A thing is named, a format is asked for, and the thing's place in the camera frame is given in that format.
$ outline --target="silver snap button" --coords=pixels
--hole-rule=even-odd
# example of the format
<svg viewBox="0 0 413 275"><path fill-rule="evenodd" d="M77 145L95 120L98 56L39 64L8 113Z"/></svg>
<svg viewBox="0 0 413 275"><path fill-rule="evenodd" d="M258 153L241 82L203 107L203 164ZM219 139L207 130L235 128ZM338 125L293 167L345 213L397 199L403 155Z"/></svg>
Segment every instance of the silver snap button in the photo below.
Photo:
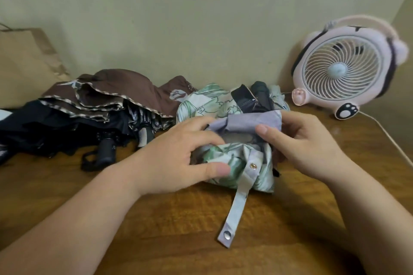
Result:
<svg viewBox="0 0 413 275"><path fill-rule="evenodd" d="M224 238L227 240L231 239L231 233L229 231L224 231Z"/></svg>

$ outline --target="white cable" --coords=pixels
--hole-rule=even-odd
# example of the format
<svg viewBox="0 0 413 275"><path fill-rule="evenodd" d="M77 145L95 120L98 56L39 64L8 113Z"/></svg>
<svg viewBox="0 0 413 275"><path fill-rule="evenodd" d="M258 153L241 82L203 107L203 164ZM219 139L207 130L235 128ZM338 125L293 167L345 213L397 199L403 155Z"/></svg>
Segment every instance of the white cable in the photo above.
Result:
<svg viewBox="0 0 413 275"><path fill-rule="evenodd" d="M411 161L411 159L407 156L407 154L403 151L403 149L397 144L397 142L395 142L395 140L389 135L389 133L385 130L385 128L382 126L382 124L375 119L373 116L370 116L362 111L359 111L360 114L363 114L364 116L367 116L369 118L371 118L372 120L374 120L379 127L382 129L382 131L385 133L385 135L390 139L390 141L395 145L395 147L399 150L400 154L404 157L404 159L406 160L406 162L413 167L413 162Z"/></svg>

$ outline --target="wall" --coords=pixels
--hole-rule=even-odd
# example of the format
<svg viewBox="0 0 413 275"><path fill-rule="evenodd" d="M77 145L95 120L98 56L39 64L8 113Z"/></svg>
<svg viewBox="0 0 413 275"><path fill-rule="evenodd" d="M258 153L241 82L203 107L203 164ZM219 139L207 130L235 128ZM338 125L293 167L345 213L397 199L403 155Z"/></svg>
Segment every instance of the wall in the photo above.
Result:
<svg viewBox="0 0 413 275"><path fill-rule="evenodd" d="M403 0L0 0L13 27L44 28L74 76L127 68L155 84L264 80L291 89L295 43L330 19L392 20Z"/></svg>
<svg viewBox="0 0 413 275"><path fill-rule="evenodd" d="M410 59L397 69L388 92L362 107L377 118L413 158L413 0L405 0L393 25L410 47Z"/></svg>

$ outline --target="hand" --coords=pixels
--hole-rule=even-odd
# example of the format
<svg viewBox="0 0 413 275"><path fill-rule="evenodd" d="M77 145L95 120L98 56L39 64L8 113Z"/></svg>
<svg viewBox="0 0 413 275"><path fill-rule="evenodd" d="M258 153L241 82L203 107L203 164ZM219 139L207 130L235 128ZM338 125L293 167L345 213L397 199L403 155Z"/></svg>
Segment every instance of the hand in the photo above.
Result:
<svg viewBox="0 0 413 275"><path fill-rule="evenodd" d="M256 127L260 137L309 177L327 182L351 163L314 115L282 111L282 130L262 124Z"/></svg>
<svg viewBox="0 0 413 275"><path fill-rule="evenodd" d="M225 143L213 131L203 131L212 121L214 118L204 116L183 121L118 163L119 167L130 170L140 196L173 192L229 175L231 168L225 163L189 165L191 152L196 148Z"/></svg>

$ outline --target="table surface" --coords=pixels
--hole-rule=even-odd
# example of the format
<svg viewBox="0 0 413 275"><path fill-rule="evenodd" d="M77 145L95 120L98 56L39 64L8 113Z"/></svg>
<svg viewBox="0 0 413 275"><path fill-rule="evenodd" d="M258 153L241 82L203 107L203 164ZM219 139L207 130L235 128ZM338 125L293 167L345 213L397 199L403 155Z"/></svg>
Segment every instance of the table surface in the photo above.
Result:
<svg viewBox="0 0 413 275"><path fill-rule="evenodd" d="M313 106L292 109L317 115L344 152L413 212L413 170L374 121L363 115L337 121ZM132 148L118 149L118 160ZM52 159L21 153L0 167L0 249L95 176L79 168L89 150ZM216 237L235 191L200 183L138 200L96 274L363 274L327 187L288 162L278 168L273 195L249 194L230 249Z"/></svg>

